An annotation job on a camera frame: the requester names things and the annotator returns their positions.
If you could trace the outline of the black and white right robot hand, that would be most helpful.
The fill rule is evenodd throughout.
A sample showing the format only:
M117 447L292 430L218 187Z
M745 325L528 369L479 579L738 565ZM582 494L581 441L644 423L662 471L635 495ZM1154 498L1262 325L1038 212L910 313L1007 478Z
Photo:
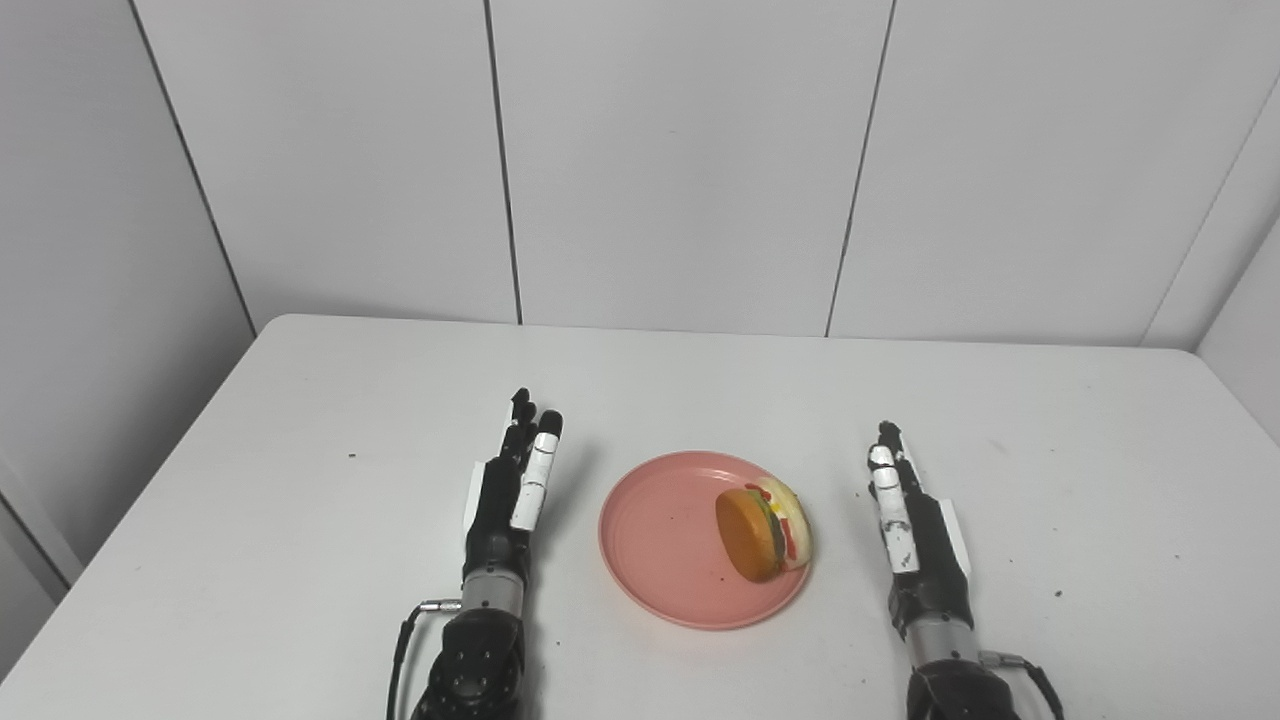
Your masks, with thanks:
M888 611L901 638L923 620L974 626L968 571L954 542L954 512L923 488L901 428L881 421L868 448L869 491L893 577Z

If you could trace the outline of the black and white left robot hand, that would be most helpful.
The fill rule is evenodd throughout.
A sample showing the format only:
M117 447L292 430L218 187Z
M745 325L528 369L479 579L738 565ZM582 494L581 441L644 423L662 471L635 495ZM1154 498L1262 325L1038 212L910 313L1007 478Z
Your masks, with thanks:
M465 537L463 577L504 571L530 579L532 533L549 495L563 416L540 411L527 388L509 400L498 454L481 465Z

